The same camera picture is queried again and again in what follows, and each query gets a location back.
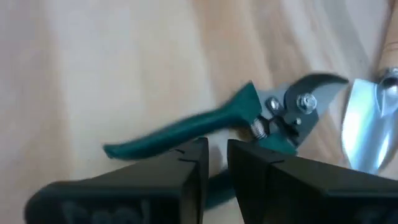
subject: pruning shears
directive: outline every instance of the pruning shears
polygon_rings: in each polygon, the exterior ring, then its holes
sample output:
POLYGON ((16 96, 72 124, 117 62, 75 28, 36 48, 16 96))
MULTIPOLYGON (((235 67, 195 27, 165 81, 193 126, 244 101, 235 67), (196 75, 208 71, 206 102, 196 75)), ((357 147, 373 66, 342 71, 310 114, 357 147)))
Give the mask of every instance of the pruning shears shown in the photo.
MULTIPOLYGON (((257 90, 249 82, 218 109, 177 121, 143 138, 107 144, 104 151, 115 159, 145 159, 219 129, 247 128, 253 143, 296 155, 299 145, 347 83, 347 79, 329 73, 309 74, 269 91, 257 90)), ((233 197, 227 170, 209 179, 206 208, 233 197)))

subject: wooden handle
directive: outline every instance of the wooden handle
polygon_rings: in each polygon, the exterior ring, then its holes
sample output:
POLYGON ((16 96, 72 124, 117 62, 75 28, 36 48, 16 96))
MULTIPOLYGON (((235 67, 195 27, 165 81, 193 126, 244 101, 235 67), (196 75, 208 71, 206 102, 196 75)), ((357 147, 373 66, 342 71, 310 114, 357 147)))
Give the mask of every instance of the wooden handle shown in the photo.
POLYGON ((398 67, 398 2, 392 5, 391 20, 379 63, 379 70, 388 67, 398 67))

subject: trowel blade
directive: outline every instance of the trowel blade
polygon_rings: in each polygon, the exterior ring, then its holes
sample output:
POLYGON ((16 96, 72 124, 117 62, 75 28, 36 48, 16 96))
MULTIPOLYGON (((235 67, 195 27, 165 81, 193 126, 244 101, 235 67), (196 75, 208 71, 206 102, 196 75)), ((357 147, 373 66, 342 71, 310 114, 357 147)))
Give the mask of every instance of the trowel blade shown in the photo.
POLYGON ((391 161, 398 139, 396 112, 382 116, 377 84, 354 82, 343 121, 342 143, 351 167, 377 174, 391 161))

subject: light wood table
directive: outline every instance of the light wood table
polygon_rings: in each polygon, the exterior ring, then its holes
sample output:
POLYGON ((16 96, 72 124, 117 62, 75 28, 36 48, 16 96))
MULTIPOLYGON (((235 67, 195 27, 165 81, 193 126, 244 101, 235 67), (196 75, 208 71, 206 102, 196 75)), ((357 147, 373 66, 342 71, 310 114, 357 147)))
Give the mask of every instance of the light wood table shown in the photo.
MULTIPOLYGON (((216 108, 248 80, 271 89, 308 72, 371 78, 390 7, 375 0, 37 0, 0 2, 0 217, 60 179, 130 162, 102 143, 216 108)), ((347 91, 300 156, 347 166, 347 91)), ((211 173, 232 131, 209 136, 211 173)), ((398 169, 383 175, 398 177, 398 169)), ((243 223, 232 200, 205 223, 243 223)))

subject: green rubber grip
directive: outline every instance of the green rubber grip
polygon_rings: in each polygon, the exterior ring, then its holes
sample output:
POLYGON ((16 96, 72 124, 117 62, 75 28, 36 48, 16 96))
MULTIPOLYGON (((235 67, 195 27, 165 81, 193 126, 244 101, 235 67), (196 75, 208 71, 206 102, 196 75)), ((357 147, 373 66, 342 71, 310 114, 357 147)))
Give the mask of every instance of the green rubber grip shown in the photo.
POLYGON ((104 151, 110 158, 145 159, 219 129, 250 126, 260 113, 257 91, 249 82, 217 110, 183 119, 140 139, 107 144, 104 151))

